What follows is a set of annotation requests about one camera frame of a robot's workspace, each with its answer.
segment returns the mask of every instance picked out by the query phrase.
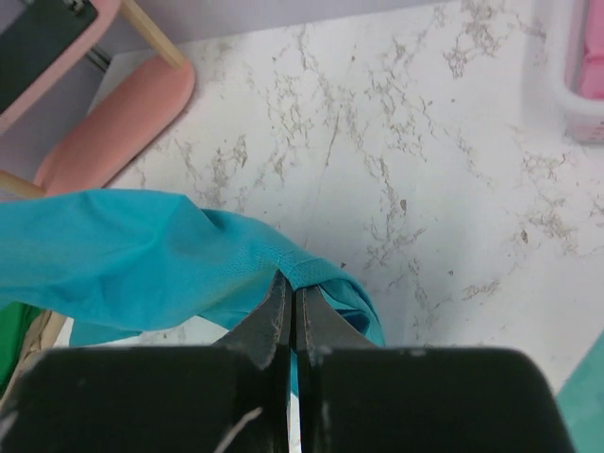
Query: white plastic basket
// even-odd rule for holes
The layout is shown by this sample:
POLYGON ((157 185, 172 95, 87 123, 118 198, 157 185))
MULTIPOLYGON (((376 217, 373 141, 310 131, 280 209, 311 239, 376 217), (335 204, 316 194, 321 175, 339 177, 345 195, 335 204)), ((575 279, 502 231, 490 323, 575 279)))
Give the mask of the white plastic basket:
POLYGON ((581 142, 604 142, 604 100, 577 94, 588 6, 589 0, 557 0, 549 33, 550 84, 571 135, 581 142))

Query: white marble countertop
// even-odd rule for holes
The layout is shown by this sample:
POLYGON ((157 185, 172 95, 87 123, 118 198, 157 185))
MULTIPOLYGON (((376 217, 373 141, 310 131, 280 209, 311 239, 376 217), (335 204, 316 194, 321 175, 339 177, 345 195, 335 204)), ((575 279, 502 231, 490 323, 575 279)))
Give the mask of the white marble countertop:
POLYGON ((358 278, 390 344, 512 346, 557 390, 604 327, 604 147, 564 133, 539 4, 184 44, 193 101, 112 187, 257 217, 358 278))

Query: beige cloth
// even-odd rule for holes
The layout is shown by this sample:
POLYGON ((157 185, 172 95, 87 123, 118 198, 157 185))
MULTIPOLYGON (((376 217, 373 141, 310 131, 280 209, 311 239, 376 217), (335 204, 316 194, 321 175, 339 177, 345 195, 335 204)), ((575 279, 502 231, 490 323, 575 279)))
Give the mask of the beige cloth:
POLYGON ((19 361, 12 372, 8 387, 0 399, 0 409, 4 406, 8 399, 8 395, 12 390, 17 378, 29 368, 34 359, 45 349, 53 347, 60 330, 65 324, 65 316, 55 313, 54 311, 45 310, 38 315, 34 322, 31 323, 23 345, 19 354, 19 361))

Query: green fabric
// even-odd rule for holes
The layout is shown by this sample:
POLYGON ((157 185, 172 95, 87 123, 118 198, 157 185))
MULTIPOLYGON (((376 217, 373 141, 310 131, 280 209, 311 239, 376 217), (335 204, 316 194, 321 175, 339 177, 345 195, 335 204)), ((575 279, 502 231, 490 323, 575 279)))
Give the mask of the green fabric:
POLYGON ((27 329, 40 311, 18 302, 0 310, 0 396, 4 394, 12 370, 19 360, 27 329))
POLYGON ((558 403, 577 452, 604 451, 604 333, 560 390, 558 403))

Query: teal object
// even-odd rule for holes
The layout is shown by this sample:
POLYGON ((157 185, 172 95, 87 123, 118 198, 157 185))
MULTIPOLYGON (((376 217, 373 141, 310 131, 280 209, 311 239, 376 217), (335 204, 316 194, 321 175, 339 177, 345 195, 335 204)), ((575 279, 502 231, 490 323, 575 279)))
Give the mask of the teal object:
POLYGON ((369 296, 339 267, 266 224, 200 210, 182 195, 95 190, 0 205, 0 309, 18 300, 75 319, 70 343, 98 344, 199 315, 235 327, 280 270, 375 344, 369 296))
POLYGON ((604 451, 604 332, 558 393, 578 453, 604 451))

